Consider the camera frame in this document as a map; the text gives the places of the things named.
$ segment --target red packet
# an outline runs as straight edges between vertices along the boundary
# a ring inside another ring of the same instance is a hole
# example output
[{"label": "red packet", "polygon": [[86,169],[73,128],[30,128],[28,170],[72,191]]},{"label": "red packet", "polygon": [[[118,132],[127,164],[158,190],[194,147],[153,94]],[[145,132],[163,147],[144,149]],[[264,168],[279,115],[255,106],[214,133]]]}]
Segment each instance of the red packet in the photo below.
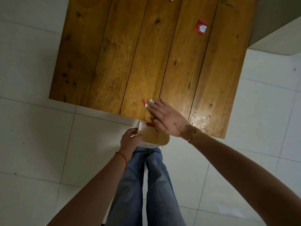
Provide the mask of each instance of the red packet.
[{"label": "red packet", "polygon": [[204,33],[206,31],[206,28],[207,28],[207,25],[208,25],[207,20],[199,19],[197,25],[194,28],[194,31],[201,34],[201,35],[204,35]]}]

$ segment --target wooden table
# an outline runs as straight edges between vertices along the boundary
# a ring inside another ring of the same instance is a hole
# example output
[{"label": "wooden table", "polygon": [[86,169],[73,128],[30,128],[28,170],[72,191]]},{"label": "wooden table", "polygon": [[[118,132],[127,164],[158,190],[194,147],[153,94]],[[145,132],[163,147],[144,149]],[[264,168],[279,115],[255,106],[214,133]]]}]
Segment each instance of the wooden table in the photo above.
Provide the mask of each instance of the wooden table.
[{"label": "wooden table", "polygon": [[[150,121],[164,99],[224,138],[255,0],[70,0],[50,99]],[[193,29],[208,21],[204,35]]]}]

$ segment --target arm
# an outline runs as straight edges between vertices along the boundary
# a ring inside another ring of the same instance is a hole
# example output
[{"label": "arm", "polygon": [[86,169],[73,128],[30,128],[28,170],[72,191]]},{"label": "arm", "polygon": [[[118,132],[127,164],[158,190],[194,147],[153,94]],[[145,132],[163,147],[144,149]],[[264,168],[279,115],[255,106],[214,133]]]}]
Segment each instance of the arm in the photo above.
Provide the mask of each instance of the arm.
[{"label": "arm", "polygon": [[166,102],[154,100],[147,108],[159,128],[198,149],[267,225],[301,225],[301,199],[267,170],[191,126]]},{"label": "arm", "polygon": [[[126,131],[119,150],[129,161],[142,136],[131,137],[137,128]],[[84,188],[66,204],[49,222],[48,226],[101,225],[118,183],[126,167],[121,154],[116,154],[109,163]]]}]

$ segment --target hand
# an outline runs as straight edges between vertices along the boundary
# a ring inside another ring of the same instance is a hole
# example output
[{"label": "hand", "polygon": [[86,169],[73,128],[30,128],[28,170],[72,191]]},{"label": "hand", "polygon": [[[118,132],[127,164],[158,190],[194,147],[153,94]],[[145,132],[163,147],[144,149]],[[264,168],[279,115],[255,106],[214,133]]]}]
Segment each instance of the hand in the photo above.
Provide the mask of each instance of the hand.
[{"label": "hand", "polygon": [[134,136],[138,131],[138,128],[130,128],[123,134],[120,140],[120,150],[126,159],[129,161],[132,158],[132,154],[136,149],[138,143],[142,140],[142,135]]},{"label": "hand", "polygon": [[178,111],[162,100],[149,101],[147,108],[156,116],[154,123],[171,136],[181,137],[185,126],[190,125]]}]

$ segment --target blue jeans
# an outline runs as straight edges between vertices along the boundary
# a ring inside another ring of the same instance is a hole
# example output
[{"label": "blue jeans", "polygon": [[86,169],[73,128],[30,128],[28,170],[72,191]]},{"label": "blue jeans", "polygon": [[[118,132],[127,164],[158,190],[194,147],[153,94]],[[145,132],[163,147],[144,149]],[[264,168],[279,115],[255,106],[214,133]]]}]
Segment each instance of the blue jeans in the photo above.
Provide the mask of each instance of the blue jeans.
[{"label": "blue jeans", "polygon": [[148,167],[149,226],[186,225],[159,148],[137,147],[113,199],[106,226],[142,226],[144,163]]}]

